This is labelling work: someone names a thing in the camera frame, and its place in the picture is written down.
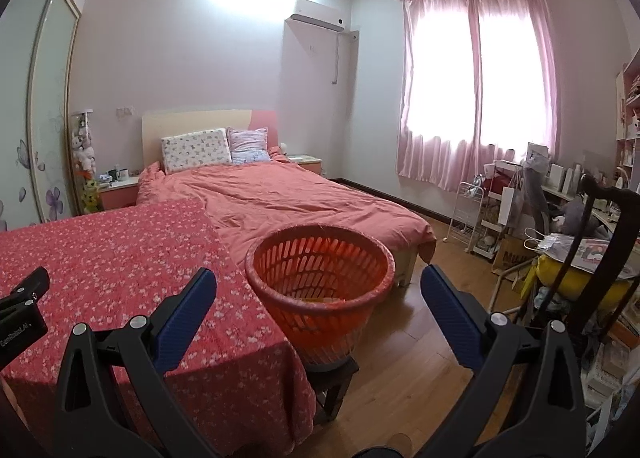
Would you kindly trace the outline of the pink left nightstand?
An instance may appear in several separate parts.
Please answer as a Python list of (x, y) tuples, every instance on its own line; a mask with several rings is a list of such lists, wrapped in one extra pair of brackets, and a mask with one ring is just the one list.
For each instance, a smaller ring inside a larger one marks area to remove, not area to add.
[(139, 177), (130, 176), (126, 181), (114, 181), (99, 192), (104, 211), (134, 207), (137, 204)]

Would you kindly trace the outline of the pink nightstand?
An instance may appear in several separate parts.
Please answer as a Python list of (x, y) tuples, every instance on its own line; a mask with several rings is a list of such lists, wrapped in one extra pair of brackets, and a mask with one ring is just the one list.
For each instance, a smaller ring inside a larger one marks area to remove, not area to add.
[(322, 174), (322, 160), (312, 155), (289, 155), (288, 161), (302, 166), (303, 169), (312, 173)]
[(139, 177), (130, 176), (126, 181), (114, 181), (99, 192), (104, 211), (134, 207), (137, 204)]

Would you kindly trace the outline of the yellow bag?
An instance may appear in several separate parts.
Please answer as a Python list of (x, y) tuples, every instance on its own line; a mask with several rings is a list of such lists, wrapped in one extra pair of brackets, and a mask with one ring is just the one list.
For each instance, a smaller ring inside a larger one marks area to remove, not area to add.
[[(520, 298), (522, 300), (526, 298), (526, 295), (533, 288), (535, 278), (540, 281), (541, 285), (550, 288), (561, 267), (560, 262), (551, 259), (548, 255), (538, 256), (524, 280)], [(627, 279), (620, 278), (611, 285), (598, 307), (598, 311), (601, 313), (608, 314), (614, 311), (631, 286), (632, 278), (638, 274), (634, 267), (626, 266), (624, 270), (628, 274)], [(591, 277), (592, 275), (586, 271), (570, 267), (559, 286), (559, 295), (562, 295), (565, 300), (576, 301)]]

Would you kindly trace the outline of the white mug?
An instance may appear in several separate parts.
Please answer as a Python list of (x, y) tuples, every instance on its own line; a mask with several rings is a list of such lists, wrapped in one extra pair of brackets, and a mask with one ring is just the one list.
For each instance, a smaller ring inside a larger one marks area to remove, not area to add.
[(116, 177), (118, 181), (126, 181), (129, 178), (129, 171), (127, 169), (119, 169)]

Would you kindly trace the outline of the hanging plush toy organizer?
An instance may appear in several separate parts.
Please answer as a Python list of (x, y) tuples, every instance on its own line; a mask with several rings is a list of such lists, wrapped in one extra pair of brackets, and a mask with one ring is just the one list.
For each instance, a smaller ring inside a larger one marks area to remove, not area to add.
[(72, 149), (73, 178), (82, 214), (99, 210), (99, 181), (96, 180), (96, 152), (89, 125), (92, 109), (76, 112), (70, 118), (70, 149)]

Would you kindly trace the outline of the red floral tablecloth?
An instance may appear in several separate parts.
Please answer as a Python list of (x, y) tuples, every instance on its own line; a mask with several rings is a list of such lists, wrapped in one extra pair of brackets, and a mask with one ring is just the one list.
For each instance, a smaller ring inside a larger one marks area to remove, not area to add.
[(284, 456), (311, 434), (316, 397), (304, 367), (198, 201), (2, 233), (3, 292), (38, 267), (50, 277), (38, 304), (48, 331), (2, 376), (42, 446), (52, 444), (56, 379), (73, 326), (124, 326), (179, 293), (203, 267), (214, 273), (217, 294), (180, 366), (165, 378), (177, 402), (227, 456), (252, 445)]

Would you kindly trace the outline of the cluttered desk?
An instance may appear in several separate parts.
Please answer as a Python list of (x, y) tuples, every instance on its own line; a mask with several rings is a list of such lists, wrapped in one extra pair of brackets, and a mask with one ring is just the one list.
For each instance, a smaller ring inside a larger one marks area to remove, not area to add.
[[(629, 137), (625, 140), (617, 140), (616, 157), (618, 165), (614, 171), (615, 180), (621, 179), (624, 188), (638, 190), (639, 171), (634, 169), (634, 163), (639, 162), (639, 138)], [(548, 187), (544, 187), (544, 193), (547, 198), (551, 198), (549, 207), (552, 212), (552, 230), (557, 231), (561, 227), (559, 217), (567, 215), (568, 204), (578, 199), (578, 196), (563, 196), (561, 192)], [(614, 211), (614, 204), (611, 202), (605, 205), (595, 204), (591, 211), (591, 216), (598, 221), (597, 229), (604, 228), (608, 235), (614, 233), (618, 222), (618, 213)], [(524, 280), (524, 276), (532, 267), (533, 262), (535, 262), (535, 254), (532, 250), (529, 250), (526, 258), (518, 261), (518, 265), (495, 271), (498, 280), (489, 301), (489, 309), (491, 311), (497, 303), (503, 282), (512, 280), (512, 288), (516, 288), (518, 283)]]

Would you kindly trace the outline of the black stool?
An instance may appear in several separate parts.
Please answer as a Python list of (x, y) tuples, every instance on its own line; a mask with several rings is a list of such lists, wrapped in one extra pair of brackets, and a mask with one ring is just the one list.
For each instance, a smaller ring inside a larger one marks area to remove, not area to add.
[(359, 366), (352, 356), (332, 369), (306, 368), (307, 380), (316, 394), (315, 426), (325, 426), (336, 419), (358, 371)]

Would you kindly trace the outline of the beige pink headboard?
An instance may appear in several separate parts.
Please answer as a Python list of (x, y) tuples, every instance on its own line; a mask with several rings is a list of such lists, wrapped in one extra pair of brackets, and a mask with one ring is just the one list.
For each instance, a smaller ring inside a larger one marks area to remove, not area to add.
[(143, 166), (162, 161), (163, 137), (205, 131), (205, 129), (268, 129), (268, 147), (277, 147), (278, 116), (268, 110), (191, 110), (148, 113), (142, 117)]

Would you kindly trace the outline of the white floral pillow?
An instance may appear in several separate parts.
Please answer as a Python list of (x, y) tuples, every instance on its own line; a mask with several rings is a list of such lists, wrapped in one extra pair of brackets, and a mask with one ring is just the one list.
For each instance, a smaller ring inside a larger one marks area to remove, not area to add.
[(225, 129), (205, 129), (163, 137), (160, 150), (164, 170), (168, 174), (232, 162)]

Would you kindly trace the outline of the coral pink bed duvet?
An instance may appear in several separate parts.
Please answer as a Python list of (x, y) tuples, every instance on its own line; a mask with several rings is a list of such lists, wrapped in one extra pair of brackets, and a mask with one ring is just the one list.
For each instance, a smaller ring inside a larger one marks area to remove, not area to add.
[(302, 224), (350, 228), (378, 239), (409, 282), (416, 259), (431, 262), (437, 238), (426, 219), (393, 203), (329, 181), (282, 155), (267, 162), (211, 165), (167, 174), (153, 163), (139, 176), (138, 204), (198, 200), (239, 266), (259, 238)]

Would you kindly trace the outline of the orange plastic laundry basket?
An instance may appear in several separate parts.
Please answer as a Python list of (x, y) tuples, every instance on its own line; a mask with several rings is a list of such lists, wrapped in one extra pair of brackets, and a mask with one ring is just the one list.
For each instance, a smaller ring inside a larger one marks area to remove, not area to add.
[(348, 360), (396, 273), (382, 242), (323, 224), (268, 233), (247, 251), (244, 268), (262, 305), (314, 372)]

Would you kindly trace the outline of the pink striped pillow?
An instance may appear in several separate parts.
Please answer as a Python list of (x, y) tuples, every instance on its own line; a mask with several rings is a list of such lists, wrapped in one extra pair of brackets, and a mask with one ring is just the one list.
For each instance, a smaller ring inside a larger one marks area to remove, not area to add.
[(260, 129), (232, 129), (228, 127), (227, 138), (232, 163), (243, 165), (270, 161), (268, 132), (267, 127)]

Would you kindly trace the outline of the floral sliding wardrobe door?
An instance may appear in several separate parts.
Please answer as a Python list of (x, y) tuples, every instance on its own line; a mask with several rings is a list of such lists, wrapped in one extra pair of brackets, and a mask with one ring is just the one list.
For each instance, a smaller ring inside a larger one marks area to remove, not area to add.
[(10, 0), (1, 16), (1, 230), (72, 217), (68, 86), (79, 12)]

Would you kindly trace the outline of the pink right nightstand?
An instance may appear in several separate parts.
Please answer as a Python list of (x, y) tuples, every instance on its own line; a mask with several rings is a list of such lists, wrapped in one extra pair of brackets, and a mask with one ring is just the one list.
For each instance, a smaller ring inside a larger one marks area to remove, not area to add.
[(303, 169), (312, 173), (322, 174), (322, 160), (312, 155), (289, 155), (288, 161), (302, 166)]

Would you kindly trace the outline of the pink window curtains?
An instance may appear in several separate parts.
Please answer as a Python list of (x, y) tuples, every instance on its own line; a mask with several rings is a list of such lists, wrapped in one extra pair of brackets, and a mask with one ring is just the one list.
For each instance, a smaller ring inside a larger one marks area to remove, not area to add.
[(531, 144), (559, 150), (549, 0), (400, 0), (404, 73), (397, 173), (454, 191)]

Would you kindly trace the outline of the wall power socket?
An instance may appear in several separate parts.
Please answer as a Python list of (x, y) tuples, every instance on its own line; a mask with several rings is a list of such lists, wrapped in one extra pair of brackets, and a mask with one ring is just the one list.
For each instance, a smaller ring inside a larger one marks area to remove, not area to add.
[(134, 114), (134, 108), (132, 106), (123, 106), (122, 108), (116, 109), (116, 115), (119, 118), (131, 117), (132, 114)]

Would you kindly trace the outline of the white wall air conditioner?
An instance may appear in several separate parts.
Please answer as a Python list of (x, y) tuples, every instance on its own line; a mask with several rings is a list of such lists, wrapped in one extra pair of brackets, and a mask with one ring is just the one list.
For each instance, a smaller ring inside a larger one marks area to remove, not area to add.
[(345, 31), (345, 18), (337, 9), (311, 0), (296, 0), (291, 19), (336, 33)]

